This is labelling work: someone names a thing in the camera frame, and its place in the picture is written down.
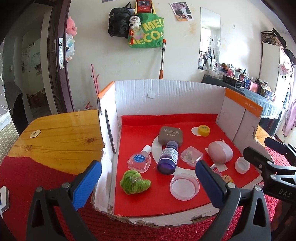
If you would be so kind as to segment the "pink oval case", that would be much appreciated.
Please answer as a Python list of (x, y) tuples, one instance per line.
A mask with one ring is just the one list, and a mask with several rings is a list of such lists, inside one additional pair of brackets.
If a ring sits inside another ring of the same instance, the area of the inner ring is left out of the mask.
[(208, 154), (215, 164), (225, 164), (233, 158), (233, 150), (222, 141), (211, 142), (208, 146)]

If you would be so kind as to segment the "small clear plastic box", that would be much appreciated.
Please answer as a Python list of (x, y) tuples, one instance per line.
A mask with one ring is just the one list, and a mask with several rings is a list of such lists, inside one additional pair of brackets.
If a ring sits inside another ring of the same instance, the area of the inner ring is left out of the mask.
[(195, 167), (196, 163), (203, 159), (203, 153), (195, 147), (189, 146), (181, 152), (181, 160), (191, 167)]

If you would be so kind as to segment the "dark blue bottle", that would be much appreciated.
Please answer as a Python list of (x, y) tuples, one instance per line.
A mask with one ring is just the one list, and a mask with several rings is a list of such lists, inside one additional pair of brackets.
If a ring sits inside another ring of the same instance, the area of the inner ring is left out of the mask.
[(169, 141), (167, 143), (157, 164), (157, 170), (160, 173), (170, 175), (175, 172), (179, 157), (178, 147), (175, 141)]

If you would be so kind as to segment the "yellow bottle cap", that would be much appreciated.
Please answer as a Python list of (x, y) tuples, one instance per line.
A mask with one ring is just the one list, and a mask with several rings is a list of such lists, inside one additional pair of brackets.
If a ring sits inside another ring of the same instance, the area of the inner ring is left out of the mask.
[(198, 135), (207, 137), (210, 134), (210, 128), (207, 125), (200, 125), (198, 127)]

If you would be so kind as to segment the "clear eye drop bottle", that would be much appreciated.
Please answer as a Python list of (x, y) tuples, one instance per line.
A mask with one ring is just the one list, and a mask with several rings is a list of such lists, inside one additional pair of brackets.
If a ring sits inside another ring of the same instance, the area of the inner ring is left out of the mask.
[(140, 152), (133, 154), (127, 162), (128, 168), (145, 173), (151, 165), (151, 150), (151, 146), (146, 145)]

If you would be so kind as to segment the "taupe eyeshadow case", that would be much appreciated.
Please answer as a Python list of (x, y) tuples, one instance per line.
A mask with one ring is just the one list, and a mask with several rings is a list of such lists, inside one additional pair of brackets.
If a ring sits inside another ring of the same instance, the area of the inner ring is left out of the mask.
[(158, 142), (165, 146), (169, 141), (175, 141), (178, 146), (181, 146), (183, 143), (183, 131), (180, 128), (162, 126), (159, 131)]

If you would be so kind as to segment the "clear petri dish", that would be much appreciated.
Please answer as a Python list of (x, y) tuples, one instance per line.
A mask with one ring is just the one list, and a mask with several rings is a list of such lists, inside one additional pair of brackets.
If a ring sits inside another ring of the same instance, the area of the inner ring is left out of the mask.
[(200, 191), (198, 180), (189, 174), (178, 174), (171, 179), (171, 195), (179, 201), (189, 201)]

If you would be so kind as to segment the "side table with blue cloth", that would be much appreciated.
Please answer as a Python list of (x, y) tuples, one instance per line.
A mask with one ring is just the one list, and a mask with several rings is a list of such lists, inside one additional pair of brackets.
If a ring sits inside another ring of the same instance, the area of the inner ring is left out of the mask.
[(259, 125), (270, 136), (276, 135), (276, 131), (279, 127), (282, 114), (282, 108), (279, 104), (275, 104), (271, 100), (249, 89), (241, 88), (240, 86), (238, 86), (238, 80), (230, 78), (226, 75), (222, 75), (222, 80), (220, 80), (216, 77), (211, 76), (210, 74), (205, 74), (203, 76), (202, 83), (229, 88), (261, 106), (263, 108), (263, 111), (261, 113)]

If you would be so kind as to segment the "green knitted toy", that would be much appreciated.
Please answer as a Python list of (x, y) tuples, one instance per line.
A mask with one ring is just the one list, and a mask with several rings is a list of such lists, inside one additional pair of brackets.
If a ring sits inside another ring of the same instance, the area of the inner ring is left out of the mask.
[(141, 174), (135, 170), (126, 171), (119, 184), (128, 195), (142, 193), (152, 185), (150, 180), (143, 179)]

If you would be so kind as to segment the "orange cardboard box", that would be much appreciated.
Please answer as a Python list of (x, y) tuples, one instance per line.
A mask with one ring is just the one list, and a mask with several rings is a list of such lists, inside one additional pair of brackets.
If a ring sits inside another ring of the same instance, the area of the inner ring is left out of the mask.
[(259, 171), (242, 157), (263, 112), (225, 87), (176, 80), (125, 80), (98, 94), (104, 147), (95, 210), (132, 224), (180, 226), (212, 216), (195, 174), (204, 160), (237, 187), (252, 189)]

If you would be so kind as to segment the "orange tipped pole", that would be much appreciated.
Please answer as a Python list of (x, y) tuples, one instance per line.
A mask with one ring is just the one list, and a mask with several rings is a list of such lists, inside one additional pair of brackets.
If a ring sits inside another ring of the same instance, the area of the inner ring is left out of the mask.
[(164, 59), (165, 59), (165, 49), (166, 49), (166, 40), (163, 39), (163, 42), (162, 42), (161, 67), (160, 67), (160, 71), (159, 71), (159, 79), (163, 79), (163, 74), (164, 74)]

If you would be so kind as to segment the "black backpack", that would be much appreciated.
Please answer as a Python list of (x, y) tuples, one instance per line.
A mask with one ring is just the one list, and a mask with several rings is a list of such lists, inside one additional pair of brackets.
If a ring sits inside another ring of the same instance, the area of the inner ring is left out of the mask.
[(108, 34), (111, 37), (128, 38), (130, 29), (130, 17), (134, 14), (134, 9), (129, 2), (125, 7), (114, 8), (109, 13)]

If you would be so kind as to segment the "wall mirror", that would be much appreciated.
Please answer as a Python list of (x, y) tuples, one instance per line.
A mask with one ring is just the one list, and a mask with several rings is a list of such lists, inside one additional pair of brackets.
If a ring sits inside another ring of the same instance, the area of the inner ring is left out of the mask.
[(220, 15), (201, 7), (201, 35), (198, 68), (214, 70), (219, 63), (221, 46)]

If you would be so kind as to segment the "dark wooden door frame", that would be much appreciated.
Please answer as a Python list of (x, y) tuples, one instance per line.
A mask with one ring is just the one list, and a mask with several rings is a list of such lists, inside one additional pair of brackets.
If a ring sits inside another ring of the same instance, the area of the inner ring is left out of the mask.
[(66, 60), (66, 24), (70, 1), (53, 1), (48, 30), (48, 66), (57, 113), (74, 111)]

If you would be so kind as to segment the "photo on wall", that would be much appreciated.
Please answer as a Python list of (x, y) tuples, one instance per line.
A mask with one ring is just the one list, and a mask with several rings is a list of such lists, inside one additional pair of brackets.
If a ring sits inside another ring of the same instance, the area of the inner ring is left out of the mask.
[(183, 1), (183, 2), (169, 3), (169, 5), (172, 11), (174, 12), (177, 21), (179, 22), (194, 21), (192, 13), (186, 2)]

